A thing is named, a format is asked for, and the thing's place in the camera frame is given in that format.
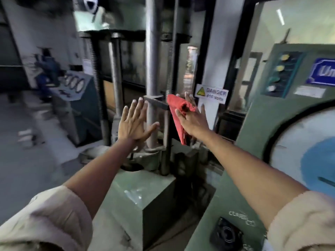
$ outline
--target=concrete floor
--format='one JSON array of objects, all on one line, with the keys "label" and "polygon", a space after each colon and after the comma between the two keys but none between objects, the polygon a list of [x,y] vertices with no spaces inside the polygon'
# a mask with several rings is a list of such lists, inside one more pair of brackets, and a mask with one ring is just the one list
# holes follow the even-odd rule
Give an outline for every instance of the concrete floor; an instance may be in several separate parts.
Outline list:
[{"label": "concrete floor", "polygon": [[[31,93],[24,94],[26,106],[9,103],[0,95],[0,224],[22,209],[37,193],[61,185],[81,167],[77,157],[88,147],[75,148],[66,138],[56,117],[44,121],[34,110],[41,106]],[[18,143],[19,131],[33,128],[36,146],[23,149]],[[198,223],[197,216],[187,211],[148,250],[182,251]],[[134,250],[122,227],[102,207],[93,220],[93,239],[89,251]]]}]

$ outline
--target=forearm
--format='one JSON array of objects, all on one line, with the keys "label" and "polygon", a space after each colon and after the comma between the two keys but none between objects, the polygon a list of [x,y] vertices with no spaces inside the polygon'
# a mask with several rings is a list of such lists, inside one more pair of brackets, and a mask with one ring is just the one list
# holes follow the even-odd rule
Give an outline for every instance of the forearm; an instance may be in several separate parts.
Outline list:
[{"label": "forearm", "polygon": [[118,140],[106,153],[89,162],[63,184],[82,199],[92,219],[134,146],[132,139]]},{"label": "forearm", "polygon": [[307,190],[298,181],[270,167],[212,131],[203,133],[201,140],[223,165],[266,228],[278,211]]}]

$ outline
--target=yellow triangle symbol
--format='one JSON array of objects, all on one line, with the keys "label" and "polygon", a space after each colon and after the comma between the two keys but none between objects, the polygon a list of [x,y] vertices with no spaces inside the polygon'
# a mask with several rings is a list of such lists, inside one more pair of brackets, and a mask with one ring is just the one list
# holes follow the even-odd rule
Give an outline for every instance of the yellow triangle symbol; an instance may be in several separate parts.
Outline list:
[{"label": "yellow triangle symbol", "polygon": [[199,96],[206,96],[205,90],[204,90],[203,87],[201,87],[201,89],[197,92],[197,95],[199,95]]}]

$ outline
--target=yellow button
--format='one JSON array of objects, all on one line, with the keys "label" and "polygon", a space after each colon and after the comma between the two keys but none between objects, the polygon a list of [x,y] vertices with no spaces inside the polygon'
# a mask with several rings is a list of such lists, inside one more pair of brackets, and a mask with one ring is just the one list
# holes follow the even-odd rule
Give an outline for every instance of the yellow button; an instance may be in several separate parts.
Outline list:
[{"label": "yellow button", "polygon": [[288,60],[290,58],[290,55],[289,54],[283,54],[281,56],[281,60]]},{"label": "yellow button", "polygon": [[283,65],[279,65],[276,67],[276,71],[279,71],[279,72],[283,71],[284,69],[285,69],[285,66]]}]

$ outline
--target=hand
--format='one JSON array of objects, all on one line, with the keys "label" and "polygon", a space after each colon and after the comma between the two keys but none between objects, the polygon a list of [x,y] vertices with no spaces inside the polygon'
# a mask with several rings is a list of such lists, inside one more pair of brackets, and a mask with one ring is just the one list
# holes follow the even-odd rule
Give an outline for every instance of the hand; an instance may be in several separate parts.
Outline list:
[{"label": "hand", "polygon": [[138,104],[136,104],[136,99],[133,100],[130,109],[125,106],[123,109],[120,125],[118,139],[133,139],[136,142],[136,146],[140,146],[144,143],[159,127],[159,122],[151,125],[147,131],[144,130],[144,121],[146,119],[146,111],[148,108],[148,102],[143,103],[143,99],[138,99]]},{"label": "hand", "polygon": [[[185,92],[185,99],[193,106],[197,106],[195,104],[194,97],[189,95],[188,92]],[[204,104],[201,106],[201,113],[197,108],[195,112],[187,112],[185,117],[178,109],[176,109],[176,114],[185,131],[197,139],[200,139],[200,135],[203,131],[209,130]]]}]

